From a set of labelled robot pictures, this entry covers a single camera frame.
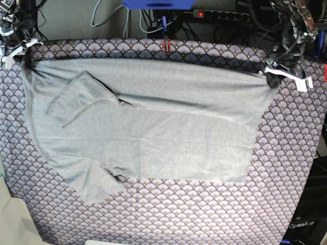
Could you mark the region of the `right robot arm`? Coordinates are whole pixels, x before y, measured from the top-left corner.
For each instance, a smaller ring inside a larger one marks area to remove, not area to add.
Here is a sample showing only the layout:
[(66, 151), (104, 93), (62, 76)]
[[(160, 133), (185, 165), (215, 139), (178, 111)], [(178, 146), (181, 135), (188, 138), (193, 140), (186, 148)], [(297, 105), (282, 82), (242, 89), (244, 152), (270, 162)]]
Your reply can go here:
[(38, 13), (46, 1), (1, 1), (1, 68), (11, 69), (34, 45), (43, 44)]

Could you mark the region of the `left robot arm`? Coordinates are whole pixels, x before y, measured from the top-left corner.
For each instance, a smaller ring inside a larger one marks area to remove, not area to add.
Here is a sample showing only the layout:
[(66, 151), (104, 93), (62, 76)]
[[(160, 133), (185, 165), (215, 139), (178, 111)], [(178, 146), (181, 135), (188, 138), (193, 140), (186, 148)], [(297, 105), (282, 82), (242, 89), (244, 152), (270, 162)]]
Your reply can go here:
[(271, 7), (278, 13), (282, 24), (281, 44), (266, 60), (266, 68), (274, 72), (264, 71), (267, 84), (276, 88), (283, 78), (292, 75), (295, 78), (308, 79), (304, 53), (306, 46), (315, 41), (318, 29), (315, 27), (314, 18), (306, 1), (271, 1)]

